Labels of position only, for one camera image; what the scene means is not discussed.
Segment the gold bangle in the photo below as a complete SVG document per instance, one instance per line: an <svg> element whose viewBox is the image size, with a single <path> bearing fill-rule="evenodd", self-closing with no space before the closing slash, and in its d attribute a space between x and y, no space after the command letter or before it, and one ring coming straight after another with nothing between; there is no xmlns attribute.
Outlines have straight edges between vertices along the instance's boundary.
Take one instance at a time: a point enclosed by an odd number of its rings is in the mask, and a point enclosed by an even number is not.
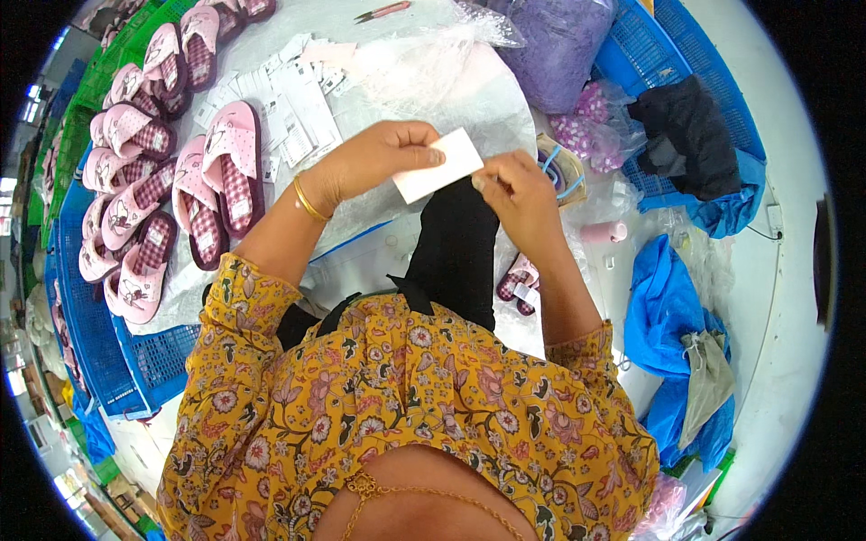
<svg viewBox="0 0 866 541"><path fill-rule="evenodd" d="M307 200L304 196L304 192L301 190L301 183L298 182L301 175L295 175L292 184L294 184L294 191L298 194L298 199L301 201L301 204L304 205L304 209L307 209L307 213L315 218L316 220L321 220L322 222L327 222L331 218L325 218L318 210L313 208L313 205Z"/></svg>

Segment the power outlet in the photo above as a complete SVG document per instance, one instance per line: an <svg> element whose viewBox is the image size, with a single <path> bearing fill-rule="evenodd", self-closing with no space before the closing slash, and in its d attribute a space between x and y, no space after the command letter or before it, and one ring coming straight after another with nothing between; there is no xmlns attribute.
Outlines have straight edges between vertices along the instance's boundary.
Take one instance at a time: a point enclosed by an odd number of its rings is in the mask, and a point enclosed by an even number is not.
<svg viewBox="0 0 866 541"><path fill-rule="evenodd" d="M770 224L770 236L781 240L784 232L782 231L782 208L778 203L766 206L766 217Z"/></svg>

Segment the scissors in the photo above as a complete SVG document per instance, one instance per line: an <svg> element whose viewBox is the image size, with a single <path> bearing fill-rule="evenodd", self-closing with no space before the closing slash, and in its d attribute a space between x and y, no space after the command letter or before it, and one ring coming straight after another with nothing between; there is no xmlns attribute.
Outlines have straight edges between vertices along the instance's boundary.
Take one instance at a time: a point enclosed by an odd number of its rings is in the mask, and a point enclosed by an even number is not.
<svg viewBox="0 0 866 541"><path fill-rule="evenodd" d="M367 11L366 13L362 13L361 15L355 17L357 21L355 24L366 23L367 21L372 21L373 19L378 19L380 17L386 16L389 13L394 13L396 11L402 11L409 8L412 5L412 2L397 2L391 5L386 5L384 8L378 8L377 10Z"/></svg>

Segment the pink thread spool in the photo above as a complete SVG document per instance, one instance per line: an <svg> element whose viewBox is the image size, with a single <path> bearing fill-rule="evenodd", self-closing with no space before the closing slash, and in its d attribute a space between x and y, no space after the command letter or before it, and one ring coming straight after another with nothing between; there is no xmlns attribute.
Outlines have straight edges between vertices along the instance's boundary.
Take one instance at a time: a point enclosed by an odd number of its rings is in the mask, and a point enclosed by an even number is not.
<svg viewBox="0 0 866 541"><path fill-rule="evenodd" d="M580 238L590 244L602 242L621 242L629 234L622 220L616 222L593 223L580 228Z"/></svg>

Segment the woman's right hand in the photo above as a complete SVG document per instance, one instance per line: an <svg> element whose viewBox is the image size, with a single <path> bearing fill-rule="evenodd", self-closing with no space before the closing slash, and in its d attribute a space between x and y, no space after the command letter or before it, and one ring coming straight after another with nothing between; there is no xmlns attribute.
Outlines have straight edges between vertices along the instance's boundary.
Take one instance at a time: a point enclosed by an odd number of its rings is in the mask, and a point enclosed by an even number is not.
<svg viewBox="0 0 866 541"><path fill-rule="evenodd" d="M507 152L485 161L472 175L472 185L499 217L517 248L539 268L555 265L569 254L556 190L532 156L523 150Z"/></svg>

